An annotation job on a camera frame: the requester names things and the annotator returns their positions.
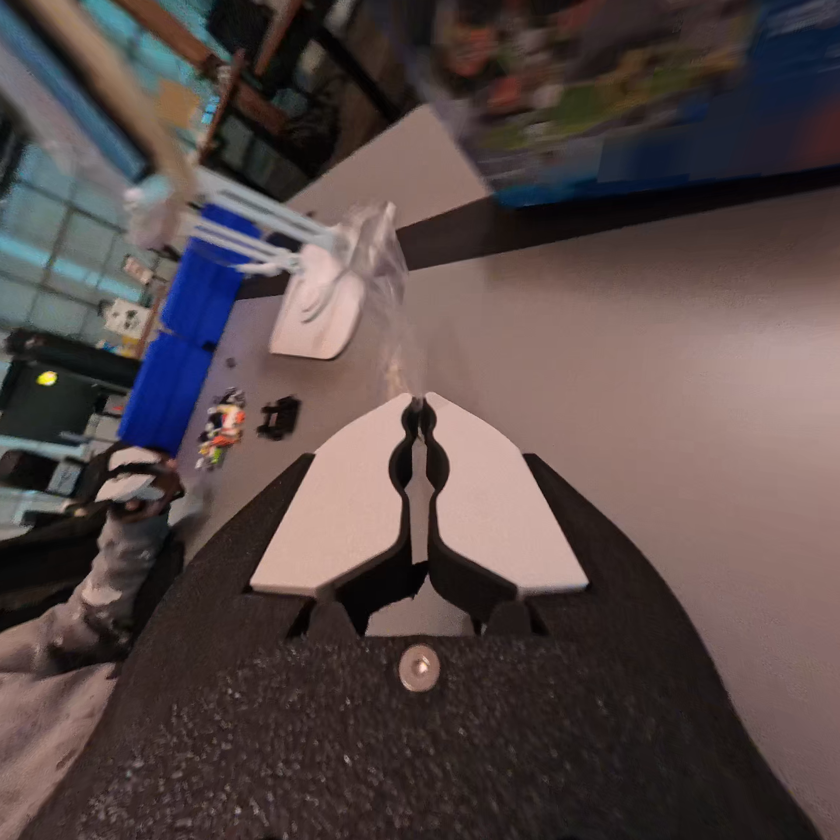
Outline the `pile of lego pieces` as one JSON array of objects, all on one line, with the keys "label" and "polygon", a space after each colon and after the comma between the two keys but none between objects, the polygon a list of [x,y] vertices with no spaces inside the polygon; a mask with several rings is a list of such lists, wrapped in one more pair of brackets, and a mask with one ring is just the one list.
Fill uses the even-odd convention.
[{"label": "pile of lego pieces", "polygon": [[207,409],[197,438],[197,470],[212,471],[224,464],[228,450],[243,437],[246,405],[245,391],[232,387]]}]

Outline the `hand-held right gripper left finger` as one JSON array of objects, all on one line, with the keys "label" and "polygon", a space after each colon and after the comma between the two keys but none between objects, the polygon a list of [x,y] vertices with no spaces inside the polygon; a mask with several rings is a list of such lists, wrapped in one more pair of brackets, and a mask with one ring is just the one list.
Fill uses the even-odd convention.
[{"label": "hand-held right gripper left finger", "polygon": [[415,407],[397,395],[316,450],[250,578],[254,592],[320,597],[411,545]]}]

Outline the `black lego chassis piece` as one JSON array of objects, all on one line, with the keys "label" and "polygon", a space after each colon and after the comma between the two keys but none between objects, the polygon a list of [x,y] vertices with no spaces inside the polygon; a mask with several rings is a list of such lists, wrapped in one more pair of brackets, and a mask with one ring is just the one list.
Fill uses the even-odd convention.
[{"label": "black lego chassis piece", "polygon": [[272,442],[279,442],[291,436],[296,428],[301,401],[294,395],[284,396],[261,407],[261,422],[256,434]]}]

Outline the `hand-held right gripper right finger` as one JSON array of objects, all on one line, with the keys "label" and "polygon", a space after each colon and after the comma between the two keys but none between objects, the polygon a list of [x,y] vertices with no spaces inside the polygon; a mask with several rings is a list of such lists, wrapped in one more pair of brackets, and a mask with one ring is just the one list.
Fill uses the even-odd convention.
[{"label": "hand-held right gripper right finger", "polygon": [[518,598],[580,592],[589,579],[524,454],[502,432],[435,392],[427,466],[441,455],[429,536]]}]

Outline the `blue lego set box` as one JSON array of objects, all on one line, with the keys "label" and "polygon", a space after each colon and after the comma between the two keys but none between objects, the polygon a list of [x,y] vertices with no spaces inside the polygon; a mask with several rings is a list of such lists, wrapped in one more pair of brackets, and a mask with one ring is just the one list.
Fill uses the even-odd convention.
[{"label": "blue lego set box", "polygon": [[838,169],[838,1],[378,8],[501,204]]}]

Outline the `black monitor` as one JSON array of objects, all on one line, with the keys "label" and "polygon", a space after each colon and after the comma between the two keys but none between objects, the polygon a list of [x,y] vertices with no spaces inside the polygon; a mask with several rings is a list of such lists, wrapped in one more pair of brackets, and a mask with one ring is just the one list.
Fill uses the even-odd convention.
[{"label": "black monitor", "polygon": [[66,445],[63,433],[83,434],[102,389],[67,371],[16,360],[1,390],[1,435]]}]

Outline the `black water bottle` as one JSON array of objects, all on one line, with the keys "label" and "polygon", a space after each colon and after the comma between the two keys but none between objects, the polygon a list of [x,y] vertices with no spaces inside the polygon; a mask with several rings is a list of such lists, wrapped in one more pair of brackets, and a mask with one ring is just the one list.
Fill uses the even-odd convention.
[{"label": "black water bottle", "polygon": [[14,359],[51,365],[63,371],[118,387],[133,388],[141,362],[97,349],[51,332],[15,329],[3,339]]}]

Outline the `clear bag of lego pieces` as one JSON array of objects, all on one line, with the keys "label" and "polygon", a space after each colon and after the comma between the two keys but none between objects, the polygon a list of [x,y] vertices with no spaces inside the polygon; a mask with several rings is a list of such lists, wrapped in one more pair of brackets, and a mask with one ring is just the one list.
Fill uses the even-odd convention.
[{"label": "clear bag of lego pieces", "polygon": [[337,300],[348,278],[361,284],[360,315],[376,333],[374,372],[381,397],[406,393],[415,405],[424,398],[425,352],[406,310],[409,270],[396,235],[393,203],[355,205],[339,225],[343,252],[340,272],[330,286]]}]

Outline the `person's left forearm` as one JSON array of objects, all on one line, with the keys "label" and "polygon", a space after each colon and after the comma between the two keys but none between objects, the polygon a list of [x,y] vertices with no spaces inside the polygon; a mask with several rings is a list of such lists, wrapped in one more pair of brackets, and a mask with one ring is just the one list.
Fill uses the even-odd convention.
[{"label": "person's left forearm", "polygon": [[143,518],[108,511],[89,573],[45,617],[40,665],[70,670],[118,661],[129,651],[134,606],[169,538],[169,514],[169,507]]}]

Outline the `white wire screen stand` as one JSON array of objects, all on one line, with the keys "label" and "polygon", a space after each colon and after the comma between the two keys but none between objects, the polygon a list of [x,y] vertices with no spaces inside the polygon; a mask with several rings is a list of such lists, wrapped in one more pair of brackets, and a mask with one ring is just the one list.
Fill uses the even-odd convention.
[{"label": "white wire screen stand", "polygon": [[138,190],[123,195],[129,231],[140,245],[168,245],[173,238],[204,240],[255,258],[239,269],[246,279],[287,279],[269,336],[271,354],[332,361],[341,355],[361,315],[361,283],[348,278],[330,303],[340,272],[339,222],[328,226],[288,205],[205,167],[196,170],[192,203],[148,203]]}]

